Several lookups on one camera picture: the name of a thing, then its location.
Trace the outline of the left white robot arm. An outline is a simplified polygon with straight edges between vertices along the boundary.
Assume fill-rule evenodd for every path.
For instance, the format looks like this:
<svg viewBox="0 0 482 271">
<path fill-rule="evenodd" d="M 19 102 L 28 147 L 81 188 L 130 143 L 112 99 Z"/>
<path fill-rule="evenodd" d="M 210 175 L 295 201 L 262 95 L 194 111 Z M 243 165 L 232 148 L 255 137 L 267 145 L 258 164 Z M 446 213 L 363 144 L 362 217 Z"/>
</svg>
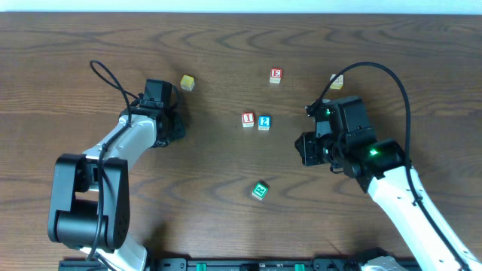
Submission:
<svg viewBox="0 0 482 271">
<path fill-rule="evenodd" d="M 149 148 L 166 147 L 184 129 L 168 98 L 143 98 L 81 154 L 55 162 L 47 221 L 52 242 L 82 251 L 110 270 L 147 270 L 148 250 L 130 234 L 129 171 Z"/>
</svg>

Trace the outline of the red letter I block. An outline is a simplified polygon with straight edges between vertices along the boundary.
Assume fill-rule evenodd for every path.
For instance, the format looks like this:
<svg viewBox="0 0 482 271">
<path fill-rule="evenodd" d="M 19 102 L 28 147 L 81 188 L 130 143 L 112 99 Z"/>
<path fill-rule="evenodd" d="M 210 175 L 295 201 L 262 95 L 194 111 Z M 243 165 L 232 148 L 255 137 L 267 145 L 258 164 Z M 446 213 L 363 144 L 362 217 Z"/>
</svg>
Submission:
<svg viewBox="0 0 482 271">
<path fill-rule="evenodd" d="M 243 128 L 253 127 L 255 125 L 255 114 L 253 112 L 242 113 Z"/>
</svg>

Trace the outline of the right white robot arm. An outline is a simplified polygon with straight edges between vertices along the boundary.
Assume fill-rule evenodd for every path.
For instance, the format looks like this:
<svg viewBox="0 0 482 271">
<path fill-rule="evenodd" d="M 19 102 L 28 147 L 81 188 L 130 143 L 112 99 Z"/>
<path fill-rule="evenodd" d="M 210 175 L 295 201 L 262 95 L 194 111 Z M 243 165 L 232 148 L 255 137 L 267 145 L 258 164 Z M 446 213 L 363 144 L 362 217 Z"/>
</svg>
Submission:
<svg viewBox="0 0 482 271">
<path fill-rule="evenodd" d="M 479 270 L 438 211 L 397 141 L 377 140 L 357 96 L 315 101 L 306 107 L 316 128 L 294 143 L 305 166 L 328 164 L 357 181 L 387 214 L 423 270 Z"/>
</svg>

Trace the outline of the blue number 2 block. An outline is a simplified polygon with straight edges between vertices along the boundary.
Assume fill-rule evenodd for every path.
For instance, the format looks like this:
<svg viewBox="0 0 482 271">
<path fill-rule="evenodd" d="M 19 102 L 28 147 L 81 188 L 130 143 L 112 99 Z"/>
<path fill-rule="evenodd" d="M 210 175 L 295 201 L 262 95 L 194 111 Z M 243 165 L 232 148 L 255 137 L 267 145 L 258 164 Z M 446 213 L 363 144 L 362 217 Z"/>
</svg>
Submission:
<svg viewBox="0 0 482 271">
<path fill-rule="evenodd" d="M 260 131 L 268 131 L 271 128 L 271 116 L 261 115 L 258 118 L 258 129 Z"/>
</svg>

